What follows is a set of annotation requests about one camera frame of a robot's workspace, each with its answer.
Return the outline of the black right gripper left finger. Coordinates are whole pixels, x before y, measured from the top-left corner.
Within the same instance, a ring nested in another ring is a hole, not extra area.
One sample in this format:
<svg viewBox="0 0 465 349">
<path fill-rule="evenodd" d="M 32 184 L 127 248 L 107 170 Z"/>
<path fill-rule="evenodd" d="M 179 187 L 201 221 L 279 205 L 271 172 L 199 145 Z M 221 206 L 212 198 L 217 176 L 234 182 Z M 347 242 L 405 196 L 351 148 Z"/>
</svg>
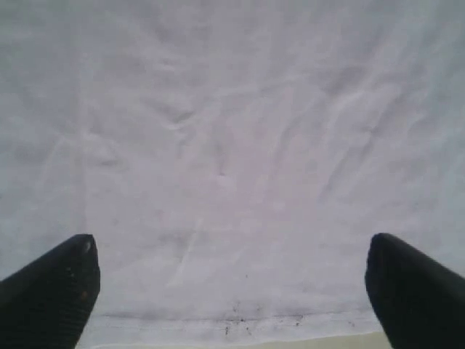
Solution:
<svg viewBox="0 0 465 349">
<path fill-rule="evenodd" d="M 71 236 L 1 280 L 1 347 L 75 348 L 99 293 L 94 236 Z"/>
</svg>

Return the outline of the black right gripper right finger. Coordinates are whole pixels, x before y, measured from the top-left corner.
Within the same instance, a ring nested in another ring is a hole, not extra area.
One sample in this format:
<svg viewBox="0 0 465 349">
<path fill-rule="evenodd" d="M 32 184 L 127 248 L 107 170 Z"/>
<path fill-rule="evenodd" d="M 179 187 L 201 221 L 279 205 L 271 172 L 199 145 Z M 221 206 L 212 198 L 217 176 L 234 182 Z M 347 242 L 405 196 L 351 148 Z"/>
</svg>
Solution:
<svg viewBox="0 0 465 349">
<path fill-rule="evenodd" d="M 464 347 L 464 277 L 402 239 L 372 237 L 365 288 L 392 348 Z"/>
</svg>

